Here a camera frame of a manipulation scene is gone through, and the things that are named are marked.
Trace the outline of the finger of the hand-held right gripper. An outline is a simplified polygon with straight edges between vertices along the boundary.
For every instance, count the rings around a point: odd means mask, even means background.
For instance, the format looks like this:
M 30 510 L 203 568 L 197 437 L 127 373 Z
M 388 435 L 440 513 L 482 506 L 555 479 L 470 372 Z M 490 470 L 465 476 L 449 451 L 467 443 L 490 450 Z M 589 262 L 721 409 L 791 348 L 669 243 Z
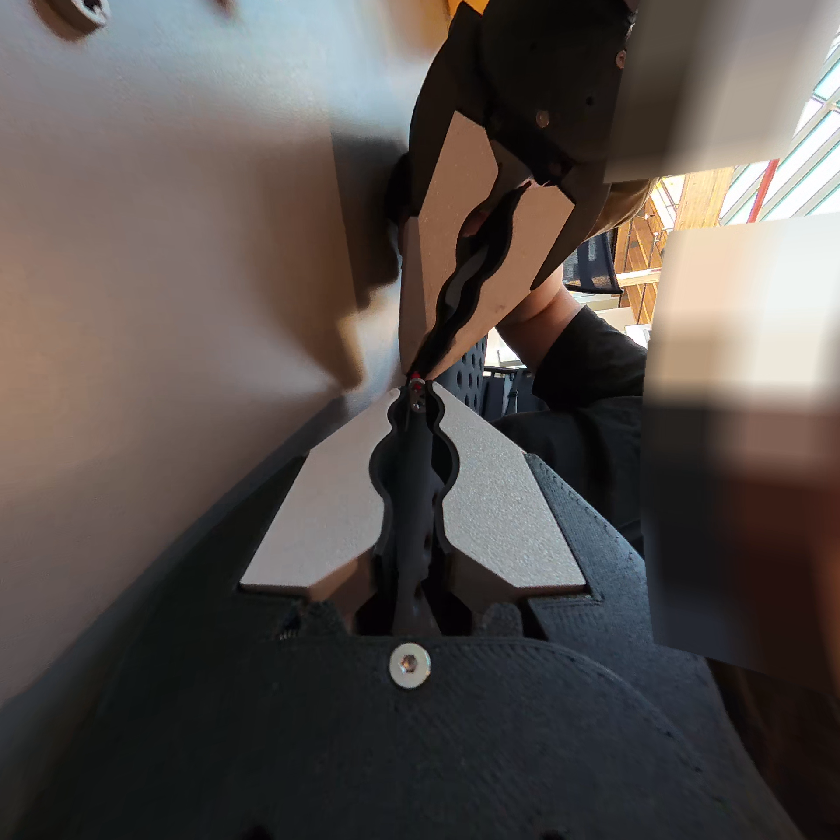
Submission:
M 437 322 L 425 345 L 433 380 L 526 298 L 574 205 L 557 186 L 530 186 L 503 201 L 497 231 L 486 233 L 481 262 L 467 270 L 454 312 Z
M 484 128 L 455 111 L 420 210 L 405 224 L 398 338 L 402 372 L 436 322 L 438 296 L 456 270 L 463 223 L 490 195 L 499 165 Z

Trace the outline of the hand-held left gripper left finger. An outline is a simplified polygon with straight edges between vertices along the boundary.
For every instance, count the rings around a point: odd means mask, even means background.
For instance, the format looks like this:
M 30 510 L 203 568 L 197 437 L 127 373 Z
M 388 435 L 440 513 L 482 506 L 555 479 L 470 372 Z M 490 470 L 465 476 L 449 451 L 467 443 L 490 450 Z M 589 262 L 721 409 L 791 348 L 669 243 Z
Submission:
M 332 601 L 348 631 L 374 593 L 374 546 L 385 504 L 370 463 L 392 431 L 393 388 L 314 447 L 240 579 L 247 592 Z

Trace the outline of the red ceiling pipe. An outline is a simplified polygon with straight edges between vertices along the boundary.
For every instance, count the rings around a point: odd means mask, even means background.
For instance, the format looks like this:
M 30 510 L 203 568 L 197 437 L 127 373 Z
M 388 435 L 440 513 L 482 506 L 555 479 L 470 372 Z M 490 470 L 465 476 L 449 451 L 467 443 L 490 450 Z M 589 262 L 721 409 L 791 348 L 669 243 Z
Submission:
M 776 158 L 768 162 L 762 174 L 758 190 L 753 199 L 752 206 L 750 208 L 750 212 L 747 218 L 747 224 L 754 224 L 758 221 L 762 211 L 764 200 L 768 195 L 770 185 L 774 179 L 775 173 L 778 170 L 780 161 L 781 159 Z

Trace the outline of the person's brown hair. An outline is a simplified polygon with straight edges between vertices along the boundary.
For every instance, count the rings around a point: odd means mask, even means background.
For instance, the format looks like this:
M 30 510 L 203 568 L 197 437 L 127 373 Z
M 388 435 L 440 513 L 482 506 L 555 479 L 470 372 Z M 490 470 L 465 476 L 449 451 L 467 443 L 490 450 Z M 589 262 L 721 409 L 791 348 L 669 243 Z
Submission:
M 605 204 L 589 233 L 589 238 L 620 227 L 636 216 L 653 191 L 657 178 L 610 185 Z

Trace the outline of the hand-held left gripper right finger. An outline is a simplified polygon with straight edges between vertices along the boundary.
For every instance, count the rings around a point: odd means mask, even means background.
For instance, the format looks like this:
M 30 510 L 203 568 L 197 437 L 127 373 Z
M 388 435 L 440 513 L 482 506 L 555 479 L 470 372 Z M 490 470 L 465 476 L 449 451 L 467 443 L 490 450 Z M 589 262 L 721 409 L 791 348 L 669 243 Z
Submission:
M 431 560 L 425 598 L 444 636 L 491 607 L 581 595 L 585 574 L 526 453 L 439 384 L 426 384 Z

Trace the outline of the person's right forearm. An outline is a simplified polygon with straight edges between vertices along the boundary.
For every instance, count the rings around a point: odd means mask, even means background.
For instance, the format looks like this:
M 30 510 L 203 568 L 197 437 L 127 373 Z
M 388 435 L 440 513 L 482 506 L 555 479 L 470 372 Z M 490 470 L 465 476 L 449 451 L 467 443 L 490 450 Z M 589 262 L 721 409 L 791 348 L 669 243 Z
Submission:
M 536 373 L 561 333 L 579 314 L 581 304 L 561 279 L 550 277 L 529 293 L 496 326 L 502 341 L 531 373 Z

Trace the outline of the grey desk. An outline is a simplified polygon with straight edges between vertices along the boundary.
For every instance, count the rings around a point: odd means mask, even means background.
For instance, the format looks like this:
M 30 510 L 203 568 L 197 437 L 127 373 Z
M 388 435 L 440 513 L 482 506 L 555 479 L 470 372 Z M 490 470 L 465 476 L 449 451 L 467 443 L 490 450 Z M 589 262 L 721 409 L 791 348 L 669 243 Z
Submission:
M 2 2 L 2 702 L 396 363 L 383 182 L 445 2 Z

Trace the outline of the light grey double connector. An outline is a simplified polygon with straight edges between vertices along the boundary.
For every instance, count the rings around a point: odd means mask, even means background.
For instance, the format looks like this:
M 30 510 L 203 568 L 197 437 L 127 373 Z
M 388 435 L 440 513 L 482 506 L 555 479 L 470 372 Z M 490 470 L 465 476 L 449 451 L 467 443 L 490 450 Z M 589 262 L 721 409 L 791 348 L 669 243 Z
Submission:
M 47 1 L 69 26 L 84 35 L 108 25 L 111 9 L 108 1 Z

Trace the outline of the black perforated panel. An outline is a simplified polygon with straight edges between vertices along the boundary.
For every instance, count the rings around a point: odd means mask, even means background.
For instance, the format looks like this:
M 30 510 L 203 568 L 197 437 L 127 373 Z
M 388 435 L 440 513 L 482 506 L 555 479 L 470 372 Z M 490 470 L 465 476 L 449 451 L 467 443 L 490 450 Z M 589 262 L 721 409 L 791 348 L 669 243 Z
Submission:
M 473 612 L 459 595 L 464 552 L 455 545 L 456 518 L 446 513 L 462 471 L 461 457 L 444 420 L 457 412 L 479 415 L 487 340 L 465 352 L 420 392 L 405 383 L 388 412 L 392 431 L 371 457 L 371 479 L 385 504 L 374 551 L 375 626 L 393 637 L 468 635 Z

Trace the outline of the black mesh office chair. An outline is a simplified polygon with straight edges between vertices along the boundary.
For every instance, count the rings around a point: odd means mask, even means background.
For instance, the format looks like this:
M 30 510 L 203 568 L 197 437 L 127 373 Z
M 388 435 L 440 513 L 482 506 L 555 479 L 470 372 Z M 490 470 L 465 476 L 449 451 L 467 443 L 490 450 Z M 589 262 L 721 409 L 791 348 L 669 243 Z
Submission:
M 620 295 L 614 267 L 614 232 L 588 239 L 563 262 L 563 286 L 587 295 Z

